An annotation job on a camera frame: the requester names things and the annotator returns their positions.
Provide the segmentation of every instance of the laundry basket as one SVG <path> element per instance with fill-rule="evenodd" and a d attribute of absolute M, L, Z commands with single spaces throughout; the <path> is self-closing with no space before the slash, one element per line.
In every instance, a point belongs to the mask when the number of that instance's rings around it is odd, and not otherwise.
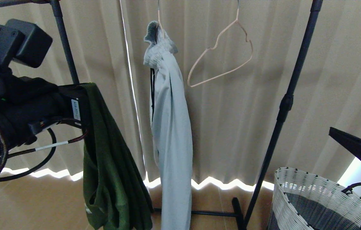
<path fill-rule="evenodd" d="M 275 172 L 268 230 L 359 230 L 361 197 L 333 181 L 298 169 Z"/>

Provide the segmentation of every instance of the brown floor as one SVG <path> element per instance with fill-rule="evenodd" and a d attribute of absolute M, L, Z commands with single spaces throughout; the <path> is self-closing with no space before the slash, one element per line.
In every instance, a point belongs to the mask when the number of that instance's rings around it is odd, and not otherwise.
<path fill-rule="evenodd" d="M 161 206 L 160 186 L 151 189 L 154 206 Z M 236 187 L 230 190 L 207 185 L 193 190 L 193 210 L 233 211 L 231 199 L 240 200 L 247 209 L 251 193 Z M 272 191 L 263 188 L 256 204 L 248 230 L 265 230 L 271 208 Z M 160 229 L 160 215 L 153 214 L 154 229 Z M 11 182 L 0 183 L 0 230 L 92 230 L 85 216 L 82 197 L 82 180 L 52 176 L 34 178 L 26 176 Z M 237 230 L 230 217 L 193 215 L 192 230 Z"/>

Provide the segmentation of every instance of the curtain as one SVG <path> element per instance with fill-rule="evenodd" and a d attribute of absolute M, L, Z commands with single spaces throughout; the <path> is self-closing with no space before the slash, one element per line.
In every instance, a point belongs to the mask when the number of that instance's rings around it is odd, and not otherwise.
<path fill-rule="evenodd" d="M 236 18 L 237 1 L 161 0 L 163 28 L 179 48 L 192 122 L 193 179 L 212 176 L 252 185 L 276 121 L 306 28 L 312 1 L 240 1 L 239 20 L 253 41 L 253 59 L 241 69 L 195 88 L 187 75 L 201 53 Z M 149 69 L 143 41 L 157 1 L 122 1 L 142 152 L 149 179 L 159 176 L 149 124 Z M 233 26 L 217 50 L 197 65 L 192 84 L 237 67 L 249 57 L 244 33 Z M 336 127 L 361 137 L 361 1 L 325 1 L 268 170 L 297 167 L 337 180 L 353 156 L 328 136 Z"/>
<path fill-rule="evenodd" d="M 145 176 L 119 0 L 74 0 L 60 1 L 60 4 L 79 79 L 81 82 L 97 83 L 139 171 Z M 12 63 L 14 75 L 42 77 L 57 85 L 71 84 L 51 6 L 30 3 L 0 9 L 0 24 L 4 25 L 8 19 L 13 18 L 36 23 L 53 38 L 52 46 L 39 68 Z M 57 141 L 81 135 L 80 130 L 67 125 L 58 125 L 53 130 Z M 46 132 L 39 134 L 38 138 L 33 147 L 51 144 Z M 57 147 L 55 155 L 43 168 L 54 172 L 68 169 L 71 175 L 81 172 L 83 144 L 81 141 Z M 11 158 L 6 167 L 31 168 L 41 162 L 48 151 Z"/>

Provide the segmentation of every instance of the clothes hanger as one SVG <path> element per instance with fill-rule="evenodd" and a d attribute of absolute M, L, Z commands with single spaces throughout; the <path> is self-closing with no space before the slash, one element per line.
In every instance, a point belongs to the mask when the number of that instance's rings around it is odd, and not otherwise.
<path fill-rule="evenodd" d="M 160 22 L 160 0 L 157 0 L 157 27 L 158 26 L 163 32 L 163 38 L 165 38 L 165 31 L 163 29 L 162 23 Z"/>
<path fill-rule="evenodd" d="M 195 87 L 195 86 L 201 85 L 201 84 L 203 84 L 203 83 L 206 83 L 206 82 L 208 82 L 208 81 L 214 80 L 214 79 L 216 79 L 216 78 L 218 78 L 218 77 L 221 77 L 221 76 L 224 76 L 224 75 L 226 75 L 226 74 L 229 74 L 229 73 L 231 73 L 231 72 L 233 72 L 233 71 L 236 71 L 236 70 L 238 70 L 239 68 L 241 68 L 243 65 L 247 64 L 247 63 L 253 58 L 253 43 L 252 43 L 251 40 L 248 39 L 248 33 L 247 33 L 246 29 L 244 29 L 244 27 L 243 27 L 243 26 L 240 24 L 240 22 L 238 21 L 238 13 L 239 13 L 239 10 L 240 10 L 240 0 L 237 0 L 237 2 L 238 2 L 238 3 L 237 3 L 237 15 L 236 15 L 236 19 L 235 19 L 230 25 L 228 25 L 226 28 L 224 28 L 224 29 L 220 32 L 220 34 L 217 36 L 216 44 L 215 44 L 212 48 L 207 48 L 207 49 L 202 53 L 202 55 L 196 60 L 195 64 L 193 64 L 192 69 L 191 69 L 190 72 L 189 72 L 189 76 L 187 77 L 187 85 L 188 85 L 188 86 L 190 86 L 190 87 Z M 212 78 L 210 78 L 210 79 L 204 80 L 204 81 L 202 81 L 202 82 L 200 82 L 200 83 L 197 83 L 197 84 L 194 84 L 194 85 L 190 85 L 190 78 L 191 78 L 191 76 L 192 76 L 193 70 L 195 69 L 196 65 L 199 63 L 199 61 L 202 59 L 202 57 L 207 53 L 207 51 L 209 51 L 209 50 L 215 50 L 215 49 L 217 48 L 217 46 L 218 46 L 218 44 L 219 44 L 219 39 L 220 39 L 221 35 L 223 35 L 223 33 L 226 32 L 228 29 L 230 29 L 230 27 L 231 27 L 232 25 L 234 25 L 234 24 L 237 24 L 238 26 L 240 26 L 240 28 L 241 28 L 241 29 L 244 31 L 244 33 L 246 34 L 246 42 L 250 42 L 250 47 L 251 47 L 251 56 L 250 56 L 250 58 L 249 58 L 245 63 L 241 64 L 239 67 L 237 67 L 237 68 L 235 68 L 235 69 L 233 69 L 233 70 L 227 71 L 227 72 L 225 72 L 225 73 L 223 73 L 223 74 L 220 74 L 220 75 L 218 75 L 218 76 L 216 76 L 216 77 L 212 77 Z"/>

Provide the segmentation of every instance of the green garment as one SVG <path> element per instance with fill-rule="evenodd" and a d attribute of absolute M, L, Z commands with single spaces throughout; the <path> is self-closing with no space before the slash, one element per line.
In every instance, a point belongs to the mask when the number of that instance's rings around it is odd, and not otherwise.
<path fill-rule="evenodd" d="M 121 132 L 94 83 L 82 84 L 92 125 L 84 139 L 84 199 L 94 229 L 150 230 L 152 201 Z"/>

